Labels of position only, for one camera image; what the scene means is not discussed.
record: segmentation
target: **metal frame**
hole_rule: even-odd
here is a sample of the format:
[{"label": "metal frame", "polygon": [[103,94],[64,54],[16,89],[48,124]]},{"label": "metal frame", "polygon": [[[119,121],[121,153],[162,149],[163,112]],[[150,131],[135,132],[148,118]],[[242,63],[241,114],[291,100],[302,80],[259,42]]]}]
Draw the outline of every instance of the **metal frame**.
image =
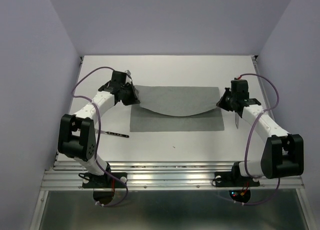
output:
[{"label": "metal frame", "polygon": [[[252,56],[252,63],[256,73],[259,73],[256,58]],[[267,107],[270,102],[265,87],[259,79],[263,98]],[[153,190],[229,190],[229,188],[216,188],[212,185],[216,171],[229,171],[234,161],[228,162],[110,162],[113,172],[127,172],[127,186],[129,191]],[[55,161],[50,171],[43,176],[39,197],[33,214],[30,230],[38,230],[49,191],[92,191],[82,188],[82,179],[79,173],[85,170],[76,161]],[[260,187],[252,189],[274,189],[277,180],[260,179]],[[296,189],[297,196],[310,230],[317,229],[309,201],[304,190],[301,177],[289,177],[281,180],[280,189]]]}]

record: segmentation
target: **wall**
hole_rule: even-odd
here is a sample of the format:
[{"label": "wall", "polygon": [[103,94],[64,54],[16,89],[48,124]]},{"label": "wall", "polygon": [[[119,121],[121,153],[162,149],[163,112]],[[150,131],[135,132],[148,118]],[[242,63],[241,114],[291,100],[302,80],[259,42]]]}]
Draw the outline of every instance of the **wall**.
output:
[{"label": "wall", "polygon": [[[305,144],[303,181],[320,224],[320,0],[292,0],[258,58],[261,74],[279,88],[276,120]],[[275,94],[268,88],[271,102]]]},{"label": "wall", "polygon": [[0,0],[0,229],[26,230],[79,55],[49,0]]},{"label": "wall", "polygon": [[51,0],[81,54],[258,54],[290,0]]}]

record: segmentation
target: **robotic arm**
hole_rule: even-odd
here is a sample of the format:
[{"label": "robotic arm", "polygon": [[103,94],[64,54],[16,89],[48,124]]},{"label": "robotic arm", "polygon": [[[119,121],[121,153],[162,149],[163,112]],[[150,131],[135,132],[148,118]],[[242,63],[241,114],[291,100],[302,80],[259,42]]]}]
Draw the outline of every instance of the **robotic arm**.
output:
[{"label": "robotic arm", "polygon": [[[248,82],[235,79],[231,89],[226,88],[217,103],[226,111],[234,111],[249,124],[253,124],[263,108],[259,101],[249,98]],[[261,161],[248,161],[247,169],[251,176],[265,176],[268,179],[301,175],[304,171],[304,145],[299,134],[290,134],[281,128],[267,113],[258,120],[255,131],[265,142]],[[233,179],[248,177],[245,163],[235,163],[232,168]]]},{"label": "robotic arm", "polygon": [[[130,72],[113,71],[111,80],[98,89],[92,102],[97,105],[102,116],[120,101],[126,106],[140,103]],[[73,115],[65,114],[60,122],[58,151],[75,159],[90,174],[104,176],[97,162],[108,172],[110,172],[110,166],[99,155],[95,158],[97,120],[96,109],[91,103]],[[80,131],[79,136],[73,134],[77,131]]]}]

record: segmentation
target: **white table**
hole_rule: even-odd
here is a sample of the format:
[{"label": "white table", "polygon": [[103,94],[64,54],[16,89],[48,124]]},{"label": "white table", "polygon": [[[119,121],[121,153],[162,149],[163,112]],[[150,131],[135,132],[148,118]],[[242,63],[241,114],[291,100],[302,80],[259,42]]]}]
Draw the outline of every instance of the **white table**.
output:
[{"label": "white table", "polygon": [[[135,85],[148,86],[212,86],[219,87],[222,96],[230,81],[242,73],[255,73],[250,56],[85,56],[79,79],[100,66],[115,70],[130,70]],[[76,90],[77,95],[94,97],[97,89],[108,82],[112,72],[101,69],[91,75]],[[246,76],[251,98],[265,107],[258,79]],[[74,99],[70,113],[86,104]],[[215,132],[130,132],[131,107],[117,104],[102,117],[102,129],[130,135],[129,139],[101,135],[98,153],[105,161],[117,162],[185,162],[241,161],[250,125],[240,119],[235,125],[235,113],[222,111],[224,131]],[[249,160],[259,160],[264,142],[255,133],[251,140]],[[59,162],[70,161],[59,154]]]}]

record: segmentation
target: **gray cloth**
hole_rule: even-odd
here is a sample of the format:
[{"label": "gray cloth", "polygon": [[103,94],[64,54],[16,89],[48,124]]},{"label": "gray cloth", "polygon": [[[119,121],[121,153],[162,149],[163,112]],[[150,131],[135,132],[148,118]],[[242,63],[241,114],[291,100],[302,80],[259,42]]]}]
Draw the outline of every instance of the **gray cloth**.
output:
[{"label": "gray cloth", "polygon": [[138,90],[140,107],[176,117],[212,110],[220,99],[218,87],[135,87]]},{"label": "gray cloth", "polygon": [[136,86],[140,105],[131,107],[131,132],[222,131],[217,87]]},{"label": "gray cloth", "polygon": [[138,104],[131,106],[131,132],[223,131],[224,129],[220,108],[188,117],[174,117],[141,108]]}]

